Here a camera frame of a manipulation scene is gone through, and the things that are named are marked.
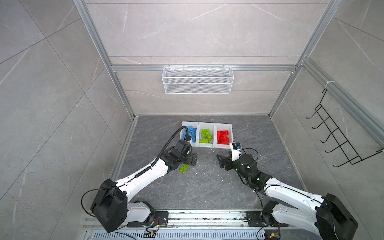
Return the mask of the red arch lego piece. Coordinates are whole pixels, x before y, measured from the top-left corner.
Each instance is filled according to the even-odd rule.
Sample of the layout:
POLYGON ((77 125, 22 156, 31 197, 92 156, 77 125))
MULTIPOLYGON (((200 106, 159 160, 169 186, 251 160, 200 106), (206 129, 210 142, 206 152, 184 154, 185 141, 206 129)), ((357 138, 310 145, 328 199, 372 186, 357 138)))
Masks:
POLYGON ((217 142, 219 145, 229 145, 229 132, 228 131, 217 131, 217 142))

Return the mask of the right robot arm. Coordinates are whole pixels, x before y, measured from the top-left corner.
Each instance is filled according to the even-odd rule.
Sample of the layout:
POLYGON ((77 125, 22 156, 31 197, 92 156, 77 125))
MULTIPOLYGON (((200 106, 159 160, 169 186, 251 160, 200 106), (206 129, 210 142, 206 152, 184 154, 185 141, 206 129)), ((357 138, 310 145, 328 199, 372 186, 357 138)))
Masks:
POLYGON ((266 226, 288 224, 320 236, 323 240, 352 240, 358 223, 342 201, 332 194, 311 194, 263 173, 252 155, 217 155, 220 168, 234 170, 244 185, 256 193, 263 192, 273 201, 263 208, 266 226))

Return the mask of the white three-compartment bin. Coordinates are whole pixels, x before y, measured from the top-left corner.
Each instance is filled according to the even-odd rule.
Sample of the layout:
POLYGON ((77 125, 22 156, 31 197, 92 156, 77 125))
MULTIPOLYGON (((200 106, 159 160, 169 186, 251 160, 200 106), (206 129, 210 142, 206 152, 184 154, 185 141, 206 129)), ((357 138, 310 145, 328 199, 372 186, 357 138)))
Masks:
POLYGON ((231 124, 182 122, 188 128, 192 147, 230 149, 234 142, 231 124))

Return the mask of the blue lego brick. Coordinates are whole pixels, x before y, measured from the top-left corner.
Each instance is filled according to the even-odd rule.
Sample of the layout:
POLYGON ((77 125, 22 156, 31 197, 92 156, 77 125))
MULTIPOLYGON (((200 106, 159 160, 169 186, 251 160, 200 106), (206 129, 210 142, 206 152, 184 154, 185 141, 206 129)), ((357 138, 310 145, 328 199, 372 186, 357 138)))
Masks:
POLYGON ((197 129, 193 126, 188 126, 189 136, 191 137, 192 143, 196 142, 197 129))

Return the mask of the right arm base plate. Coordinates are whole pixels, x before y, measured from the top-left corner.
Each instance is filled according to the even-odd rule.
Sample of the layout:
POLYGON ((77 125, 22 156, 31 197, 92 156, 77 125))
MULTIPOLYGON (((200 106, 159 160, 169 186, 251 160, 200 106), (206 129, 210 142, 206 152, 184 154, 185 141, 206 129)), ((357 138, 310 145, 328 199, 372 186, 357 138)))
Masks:
POLYGON ((288 227, 288 224, 281 224, 270 213, 262 211, 246 211, 243 221, 249 227, 288 227))

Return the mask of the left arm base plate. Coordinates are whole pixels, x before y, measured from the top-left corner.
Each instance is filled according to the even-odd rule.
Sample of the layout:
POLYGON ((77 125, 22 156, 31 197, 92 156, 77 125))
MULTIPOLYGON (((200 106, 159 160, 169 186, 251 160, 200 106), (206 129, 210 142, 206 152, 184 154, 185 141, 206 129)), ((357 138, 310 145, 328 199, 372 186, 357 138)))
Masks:
POLYGON ((143 222, 128 222, 128 228, 140 228, 140 227, 149 227, 155 226, 155 224, 160 223, 164 224, 168 222, 169 212, 168 211, 158 211, 151 213, 143 222))

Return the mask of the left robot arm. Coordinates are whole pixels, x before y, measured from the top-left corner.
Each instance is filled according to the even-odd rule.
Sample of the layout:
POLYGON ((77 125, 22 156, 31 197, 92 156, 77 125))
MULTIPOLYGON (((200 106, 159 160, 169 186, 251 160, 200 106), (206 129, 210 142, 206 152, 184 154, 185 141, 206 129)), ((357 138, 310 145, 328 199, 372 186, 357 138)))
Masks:
POLYGON ((90 207, 92 215, 108 233, 116 231, 123 223, 151 224, 155 209, 145 201, 132 203, 131 199, 153 181, 178 169, 180 165, 195 166, 196 162, 197 155, 192 153, 192 145, 179 140, 175 146, 162 151, 135 173, 117 181, 105 180, 96 190, 90 207))

